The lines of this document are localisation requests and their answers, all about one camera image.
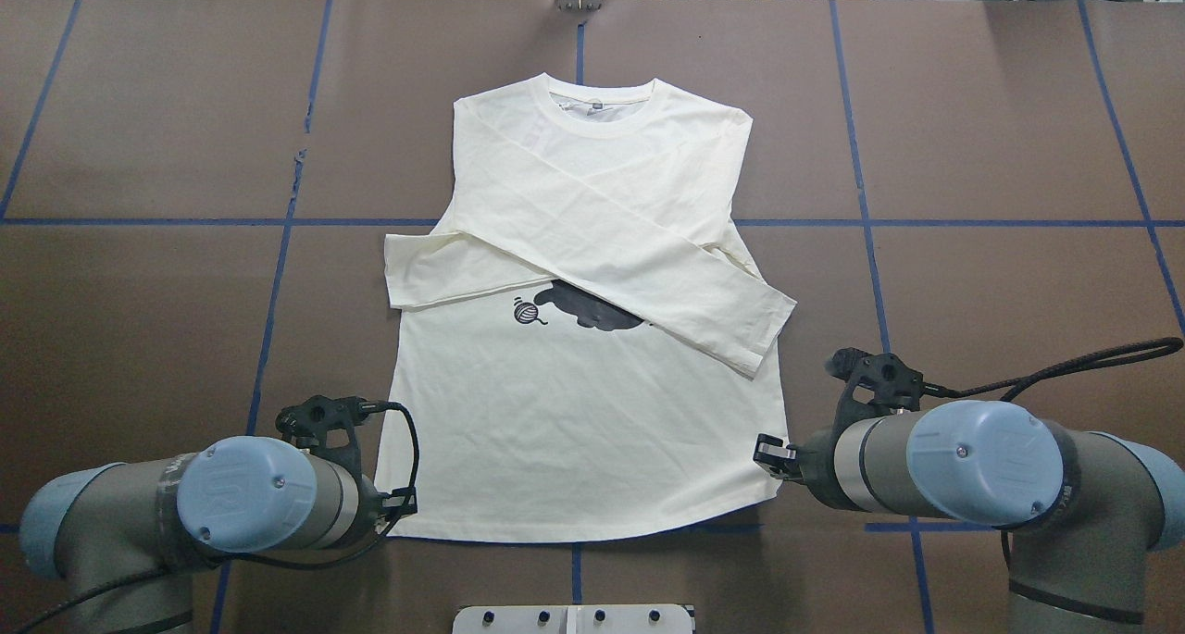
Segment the light blue cap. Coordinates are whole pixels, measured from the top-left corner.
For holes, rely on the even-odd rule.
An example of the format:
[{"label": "light blue cap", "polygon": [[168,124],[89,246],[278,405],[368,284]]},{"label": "light blue cap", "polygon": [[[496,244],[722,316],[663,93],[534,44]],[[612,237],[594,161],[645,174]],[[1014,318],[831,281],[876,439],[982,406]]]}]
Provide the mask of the light blue cap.
[{"label": "light blue cap", "polygon": [[905,453],[909,474],[931,505],[980,525],[1032,520],[1062,491],[1053,433],[1012,403],[939,405],[918,420]]},{"label": "light blue cap", "polygon": [[58,542],[58,530],[65,520],[70,505],[94,479],[109,468],[123,463],[63,474],[41,486],[25,507],[20,517],[20,550],[25,563],[41,578],[63,578],[53,562],[53,549]]},{"label": "light blue cap", "polygon": [[228,553],[283,542],[313,511],[316,474],[308,457],[274,437],[228,437],[193,459],[177,489],[181,525]]},{"label": "light blue cap", "polygon": [[1121,440],[1109,433],[1094,433],[1094,435],[1109,437],[1132,452],[1132,455],[1144,465],[1144,469],[1151,474],[1157,491],[1160,491],[1165,525],[1160,529],[1160,539],[1149,550],[1164,551],[1180,544],[1181,539],[1185,539],[1185,472],[1181,472],[1176,461],[1152,447]]}]

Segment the white shirt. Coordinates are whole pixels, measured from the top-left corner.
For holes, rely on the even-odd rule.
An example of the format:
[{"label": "white shirt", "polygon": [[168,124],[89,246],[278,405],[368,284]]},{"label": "white shirt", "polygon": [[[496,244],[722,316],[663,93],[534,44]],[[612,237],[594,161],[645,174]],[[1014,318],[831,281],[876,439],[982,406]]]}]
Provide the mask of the white shirt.
[{"label": "white shirt", "polygon": [[[660,81],[547,76],[459,100],[453,201],[387,236],[419,513],[395,533],[576,542],[771,498],[786,435],[775,339],[794,301],[731,219],[751,120]],[[376,483],[406,480],[385,427]]]}]

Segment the black strap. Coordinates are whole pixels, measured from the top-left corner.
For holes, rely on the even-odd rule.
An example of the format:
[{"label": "black strap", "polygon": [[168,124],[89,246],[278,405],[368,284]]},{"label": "black strap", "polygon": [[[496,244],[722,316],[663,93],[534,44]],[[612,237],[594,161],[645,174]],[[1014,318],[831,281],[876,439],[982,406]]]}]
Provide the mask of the black strap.
[{"label": "black strap", "polygon": [[1053,593],[1038,590],[1037,588],[1032,588],[1012,579],[1008,581],[1008,591],[1014,595],[1020,595],[1025,600],[1032,600],[1053,608],[1074,611],[1076,614],[1098,620],[1109,620],[1110,622],[1119,622],[1121,625],[1144,625],[1144,611],[1113,609],[1100,604],[1088,604],[1085,602],[1055,595]]},{"label": "black strap", "polygon": [[168,632],[169,629],[175,629],[192,621],[193,621],[193,609],[190,609],[185,613],[179,613],[172,617],[158,620],[156,622],[148,622],[148,625],[137,625],[136,627],[129,627],[127,629],[120,629],[117,632],[108,632],[107,634],[160,634],[161,632]]}]

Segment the white metal plate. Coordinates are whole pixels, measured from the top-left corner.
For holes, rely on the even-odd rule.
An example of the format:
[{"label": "white metal plate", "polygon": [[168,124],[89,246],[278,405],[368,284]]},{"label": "white metal plate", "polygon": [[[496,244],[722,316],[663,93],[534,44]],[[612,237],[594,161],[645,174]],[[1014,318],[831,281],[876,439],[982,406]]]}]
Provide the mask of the white metal plate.
[{"label": "white metal plate", "polygon": [[466,607],[453,634],[694,634],[693,613],[679,604]]}]

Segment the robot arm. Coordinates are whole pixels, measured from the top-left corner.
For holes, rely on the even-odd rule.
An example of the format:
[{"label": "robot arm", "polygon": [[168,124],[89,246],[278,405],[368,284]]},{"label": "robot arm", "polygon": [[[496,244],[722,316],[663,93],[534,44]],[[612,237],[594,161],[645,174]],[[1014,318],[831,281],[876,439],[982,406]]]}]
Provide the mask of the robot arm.
[{"label": "robot arm", "polygon": [[[292,443],[229,437],[169,460],[60,476],[25,510],[21,550],[36,574],[66,578],[76,597],[137,578],[81,603],[77,632],[188,633],[192,572],[260,551],[350,546],[373,537],[380,518],[390,530],[415,513],[418,456],[411,483],[393,493],[361,474],[354,427],[392,409],[408,418],[418,454],[398,403],[318,395],[276,420]],[[350,442],[328,447],[331,430]]]},{"label": "robot arm", "polygon": [[[1010,630],[1141,630],[1149,550],[1185,537],[1185,473],[1155,449],[1042,422],[1004,402],[920,412],[921,373],[837,353],[848,388],[802,447],[758,436],[754,460],[833,508],[954,518],[1011,532]],[[873,390],[871,403],[852,397]]]}]

